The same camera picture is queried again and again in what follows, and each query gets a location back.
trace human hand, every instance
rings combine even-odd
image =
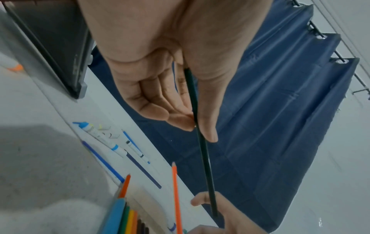
[[[224,217],[225,229],[200,225],[188,234],[267,234],[218,192],[216,192],[216,202],[218,211]],[[209,203],[208,192],[201,192],[191,200],[193,206]]]
[[[198,79],[198,123],[218,140],[226,87],[272,0],[79,0],[123,99],[139,114],[192,131],[183,74]],[[171,65],[175,62],[176,92]]]

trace blue curtain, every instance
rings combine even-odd
[[[281,224],[359,62],[331,58],[340,36],[316,38],[307,26],[312,16],[313,6],[273,3],[226,91],[219,142],[209,144],[216,190],[267,232]],[[207,190],[196,132],[138,115],[122,100],[97,49],[93,55],[91,70],[163,157],[176,162],[188,188]]]

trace dark blue fabric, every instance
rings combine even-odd
[[[358,64],[330,58],[340,36],[317,39],[307,26],[312,15],[312,6],[273,3],[225,93],[219,142],[209,144],[216,190],[268,232],[281,224]],[[133,111],[97,50],[90,68],[163,157],[176,162],[188,188],[205,191],[196,132]],[[223,226],[221,219],[216,222]]]

